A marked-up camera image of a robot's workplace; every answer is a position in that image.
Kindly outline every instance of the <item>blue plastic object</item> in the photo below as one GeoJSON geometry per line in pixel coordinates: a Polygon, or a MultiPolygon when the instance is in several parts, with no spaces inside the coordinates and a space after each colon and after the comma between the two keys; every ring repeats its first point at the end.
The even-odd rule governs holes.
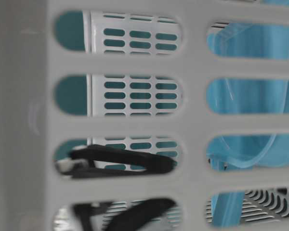
{"type": "MultiPolygon", "coordinates": [[[[288,1],[265,0],[289,6],[288,1]]],[[[214,54],[289,60],[289,26],[231,23],[208,36],[214,54]]],[[[220,114],[289,113],[289,82],[284,80],[219,79],[207,90],[209,107],[220,114]]],[[[211,167],[218,171],[279,167],[289,164],[289,135],[227,136],[215,138],[207,149],[211,167]]],[[[238,225],[244,192],[221,193],[211,199],[212,223],[238,225]]]]}

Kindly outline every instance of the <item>white plastic crate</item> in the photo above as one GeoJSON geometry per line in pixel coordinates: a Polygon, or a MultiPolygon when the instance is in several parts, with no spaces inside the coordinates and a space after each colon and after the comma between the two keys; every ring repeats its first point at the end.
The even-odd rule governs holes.
{"type": "MultiPolygon", "coordinates": [[[[182,207],[178,230],[212,230],[203,215],[209,195],[289,186],[289,168],[220,175],[206,165],[204,150],[216,135],[289,132],[289,115],[220,116],[208,110],[205,89],[217,77],[289,79],[289,61],[212,55],[205,34],[212,22],[224,18],[289,25],[289,8],[216,0],[0,0],[0,230],[51,230],[57,210],[71,203],[158,196],[182,207]],[[70,9],[168,15],[182,27],[181,48],[167,57],[137,58],[66,51],[53,36],[53,24],[70,9]],[[53,101],[56,84],[70,73],[168,76],[182,87],[184,101],[169,117],[73,117],[53,101]],[[167,134],[184,155],[176,171],[165,176],[71,182],[57,174],[53,154],[62,142],[109,134],[167,134]]],[[[289,231],[289,222],[257,229],[289,231]]]]}

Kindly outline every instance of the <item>white plastic grid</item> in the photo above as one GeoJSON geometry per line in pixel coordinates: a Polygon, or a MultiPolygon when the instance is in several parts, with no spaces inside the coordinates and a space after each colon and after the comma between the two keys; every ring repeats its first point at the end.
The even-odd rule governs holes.
{"type": "MultiPolygon", "coordinates": [[[[98,13],[91,12],[91,27],[87,21],[88,13],[84,12],[84,30],[87,39],[85,39],[86,50],[88,49],[92,41],[91,51],[93,53],[103,53],[105,51],[122,51],[125,54],[171,54],[174,51],[163,51],[157,49],[157,44],[167,43],[170,45],[175,44],[175,49],[179,46],[181,41],[181,32],[178,24],[170,18],[158,17],[158,16],[145,16],[136,14],[121,14],[121,13],[98,13]],[[105,34],[106,29],[124,31],[121,36],[107,36],[105,34]],[[147,38],[133,38],[132,32],[145,33],[147,38]],[[158,34],[174,36],[175,41],[158,39],[158,34]],[[113,41],[123,41],[124,47],[106,47],[104,42],[106,40],[113,39],[113,41]],[[132,42],[145,42],[150,44],[149,49],[137,49],[132,48],[128,44],[132,42]]],[[[88,110],[88,116],[106,116],[106,115],[125,115],[125,116],[139,116],[150,115],[158,116],[164,114],[171,114],[177,110],[178,106],[182,102],[182,91],[178,83],[168,77],[150,76],[150,75],[91,75],[91,80],[87,81],[88,85],[92,84],[92,87],[88,87],[91,92],[88,91],[88,101],[92,101],[91,109],[88,110]],[[170,99],[163,99],[165,96],[171,96],[170,99]],[[107,105],[117,107],[117,109],[107,108],[107,105]]],[[[122,139],[100,139],[93,138],[92,143],[102,145],[124,145],[126,149],[133,149],[133,145],[140,145],[138,151],[160,153],[161,152],[175,152],[177,155],[181,153],[178,144],[167,137],[142,137],[142,138],[130,138],[123,137],[122,139]],[[169,148],[158,147],[159,143],[172,143],[175,144],[169,148]]],[[[113,163],[97,162],[98,167],[118,167],[113,163]]],[[[137,170],[137,168],[129,165],[125,165],[123,168],[126,170],[137,170]]],[[[126,201],[124,209],[128,209],[133,202],[126,201]]],[[[105,216],[112,214],[112,208],[110,208],[105,215],[97,216],[93,219],[97,227],[103,227],[107,225],[109,219],[105,219],[105,216]]],[[[176,228],[180,222],[180,216],[167,216],[152,222],[144,230],[171,230],[176,228]]]]}

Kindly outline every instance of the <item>perforated panel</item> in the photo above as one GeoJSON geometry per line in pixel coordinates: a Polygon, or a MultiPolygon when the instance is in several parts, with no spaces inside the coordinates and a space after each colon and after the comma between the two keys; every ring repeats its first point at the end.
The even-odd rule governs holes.
{"type": "Polygon", "coordinates": [[[92,52],[171,54],[181,43],[179,25],[163,16],[91,12],[92,52]]]}
{"type": "Polygon", "coordinates": [[[175,112],[182,102],[176,81],[140,75],[93,75],[93,116],[158,116],[175,112]]]}

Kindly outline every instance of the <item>ventilation slot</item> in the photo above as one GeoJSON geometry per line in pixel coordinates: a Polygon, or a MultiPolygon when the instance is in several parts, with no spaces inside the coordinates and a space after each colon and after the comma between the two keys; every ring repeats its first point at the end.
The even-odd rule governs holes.
{"type": "Polygon", "coordinates": [[[122,36],[125,35],[125,31],[124,30],[120,30],[120,29],[107,28],[107,29],[104,30],[104,35],[122,37],[122,36]]]}
{"type": "Polygon", "coordinates": [[[135,31],[132,30],[130,32],[130,36],[132,38],[141,38],[141,39],[149,39],[151,38],[151,33],[150,32],[145,32],[145,31],[135,31]]]}

